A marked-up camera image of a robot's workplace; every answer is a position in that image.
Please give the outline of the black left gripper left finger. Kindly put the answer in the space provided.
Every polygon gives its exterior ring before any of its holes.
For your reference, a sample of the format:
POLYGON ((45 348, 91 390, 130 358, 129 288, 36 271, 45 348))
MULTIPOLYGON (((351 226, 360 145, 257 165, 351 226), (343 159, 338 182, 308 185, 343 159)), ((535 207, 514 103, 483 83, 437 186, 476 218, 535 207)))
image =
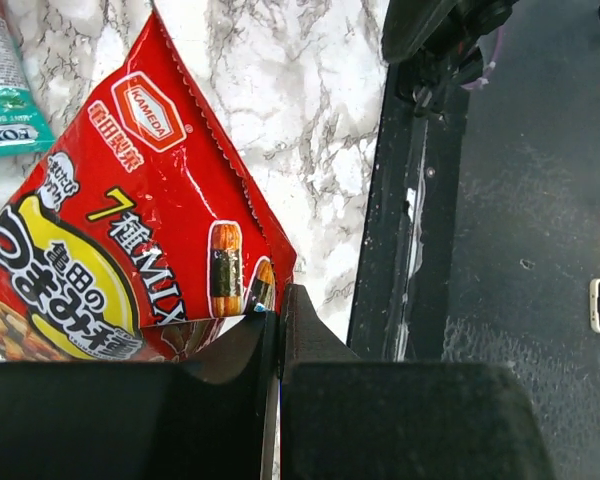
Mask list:
POLYGON ((0 479, 267 479, 278 319, 191 359, 0 362, 0 479))

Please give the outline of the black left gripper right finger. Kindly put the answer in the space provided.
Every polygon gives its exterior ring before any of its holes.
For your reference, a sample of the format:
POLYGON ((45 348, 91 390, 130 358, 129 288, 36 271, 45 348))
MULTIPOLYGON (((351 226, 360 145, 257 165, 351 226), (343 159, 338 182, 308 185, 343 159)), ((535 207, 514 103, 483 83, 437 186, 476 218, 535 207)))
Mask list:
POLYGON ((531 402, 483 363, 359 359, 307 290, 281 304, 284 479, 551 479, 531 402))

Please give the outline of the small red snack packet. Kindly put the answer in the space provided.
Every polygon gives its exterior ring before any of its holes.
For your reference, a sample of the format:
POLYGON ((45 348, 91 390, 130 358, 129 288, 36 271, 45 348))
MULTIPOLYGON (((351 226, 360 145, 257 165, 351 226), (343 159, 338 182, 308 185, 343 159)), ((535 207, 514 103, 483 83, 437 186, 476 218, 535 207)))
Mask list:
POLYGON ((0 210, 0 355, 182 361, 278 312, 295 261, 152 13, 0 210))

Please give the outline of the teal Fox's mint candy bag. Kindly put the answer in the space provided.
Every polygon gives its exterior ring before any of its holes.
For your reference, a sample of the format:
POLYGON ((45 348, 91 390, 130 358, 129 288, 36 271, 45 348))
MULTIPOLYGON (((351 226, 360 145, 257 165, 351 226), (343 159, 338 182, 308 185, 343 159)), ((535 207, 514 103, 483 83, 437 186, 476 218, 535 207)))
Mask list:
POLYGON ((54 141, 32 96, 0 4, 0 157, 44 153, 54 141))

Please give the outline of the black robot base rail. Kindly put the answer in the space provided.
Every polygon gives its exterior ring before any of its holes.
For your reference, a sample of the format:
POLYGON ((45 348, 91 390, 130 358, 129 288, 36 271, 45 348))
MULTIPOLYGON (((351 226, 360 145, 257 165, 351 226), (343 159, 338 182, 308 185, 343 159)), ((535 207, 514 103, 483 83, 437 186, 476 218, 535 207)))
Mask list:
POLYGON ((387 73, 347 335, 365 360, 442 355, 469 94, 447 87, 419 117, 414 77, 407 62, 387 73))

